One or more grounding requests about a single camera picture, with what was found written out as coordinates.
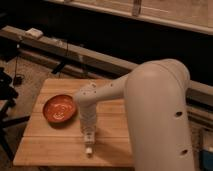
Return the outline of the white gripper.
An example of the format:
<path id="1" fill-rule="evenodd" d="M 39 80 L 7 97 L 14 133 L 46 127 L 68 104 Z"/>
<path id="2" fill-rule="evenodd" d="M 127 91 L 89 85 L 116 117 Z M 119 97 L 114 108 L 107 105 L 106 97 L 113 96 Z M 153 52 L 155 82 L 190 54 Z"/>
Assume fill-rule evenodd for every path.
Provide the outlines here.
<path id="1" fill-rule="evenodd" d="M 94 132 L 96 130 L 97 123 L 96 106 L 80 106 L 79 119 L 82 132 Z"/>

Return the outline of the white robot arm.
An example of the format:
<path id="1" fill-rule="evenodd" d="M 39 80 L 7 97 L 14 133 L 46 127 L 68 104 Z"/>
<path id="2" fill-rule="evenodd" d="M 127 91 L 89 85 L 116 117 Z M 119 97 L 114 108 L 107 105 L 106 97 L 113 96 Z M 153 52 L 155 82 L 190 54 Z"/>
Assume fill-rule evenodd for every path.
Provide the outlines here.
<path id="1" fill-rule="evenodd" d="M 94 141 L 96 105 L 124 100 L 135 171 L 195 171 L 186 91 L 187 67 L 175 59 L 145 62 L 101 87 L 74 94 L 85 143 Z"/>

